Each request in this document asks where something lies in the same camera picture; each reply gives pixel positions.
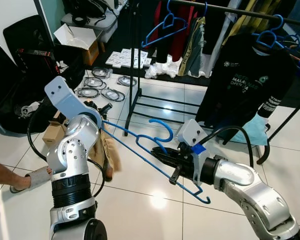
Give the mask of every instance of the light blue cloth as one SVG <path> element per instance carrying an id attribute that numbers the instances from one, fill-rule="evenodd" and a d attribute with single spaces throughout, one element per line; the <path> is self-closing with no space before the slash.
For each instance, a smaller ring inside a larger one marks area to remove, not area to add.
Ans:
<path id="1" fill-rule="evenodd" d="M 268 137 L 266 134 L 266 119 L 256 114 L 250 121 L 248 121 L 243 129 L 247 132 L 252 145 L 266 146 L 268 145 Z M 239 131 L 233 138 L 232 142 L 244 143 L 247 141 L 241 131 Z"/>

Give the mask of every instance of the cardboard box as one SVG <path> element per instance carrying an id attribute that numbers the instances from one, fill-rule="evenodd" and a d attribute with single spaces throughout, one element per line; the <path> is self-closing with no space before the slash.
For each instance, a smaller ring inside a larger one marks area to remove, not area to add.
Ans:
<path id="1" fill-rule="evenodd" d="M 99 55 L 95 31 L 91 28 L 63 24 L 54 33 L 62 45 L 82 49 L 83 62 L 92 65 Z"/>
<path id="2" fill-rule="evenodd" d="M 82 51 L 83 63 L 92 66 L 99 55 L 98 42 L 95 40 L 88 50 Z"/>
<path id="3" fill-rule="evenodd" d="M 65 131 L 61 125 L 55 126 L 50 124 L 46 128 L 42 140 L 50 148 L 56 143 L 59 143 L 64 138 L 64 135 L 65 135 Z"/>

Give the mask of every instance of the sandal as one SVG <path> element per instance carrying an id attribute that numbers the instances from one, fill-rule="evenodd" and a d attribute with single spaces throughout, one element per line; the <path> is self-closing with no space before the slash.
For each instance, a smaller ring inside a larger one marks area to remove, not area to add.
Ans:
<path id="1" fill-rule="evenodd" d="M 39 187 L 40 185 L 46 183 L 50 180 L 50 175 L 47 173 L 47 166 L 44 166 L 42 168 L 39 168 L 38 170 L 35 170 L 33 172 L 29 172 L 25 175 L 25 177 L 31 178 L 31 185 L 29 188 L 25 188 L 23 190 L 17 190 L 14 186 L 10 186 L 10 192 L 12 194 L 20 193 L 24 190 L 32 190 L 36 187 Z"/>

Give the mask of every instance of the person's foot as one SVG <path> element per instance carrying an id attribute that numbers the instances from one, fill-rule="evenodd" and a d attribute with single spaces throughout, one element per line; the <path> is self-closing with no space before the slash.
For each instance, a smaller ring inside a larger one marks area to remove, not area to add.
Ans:
<path id="1" fill-rule="evenodd" d="M 52 169 L 50 167 L 47 167 L 46 172 L 51 176 Z M 24 176 L 13 187 L 15 188 L 15 190 L 22 191 L 24 189 L 30 188 L 30 186 L 31 186 L 31 177 Z"/>

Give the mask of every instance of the small brown box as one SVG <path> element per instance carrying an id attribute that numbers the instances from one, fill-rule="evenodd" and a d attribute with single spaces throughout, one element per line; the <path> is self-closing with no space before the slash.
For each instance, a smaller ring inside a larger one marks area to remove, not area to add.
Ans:
<path id="1" fill-rule="evenodd" d="M 65 132 L 61 125 L 49 125 L 42 137 L 42 140 L 50 148 L 52 145 L 60 142 L 64 137 Z"/>
<path id="2" fill-rule="evenodd" d="M 83 63 L 89 66 L 92 66 L 94 61 L 99 55 L 98 41 L 95 40 L 92 45 L 89 47 L 89 50 L 84 50 L 82 52 Z"/>

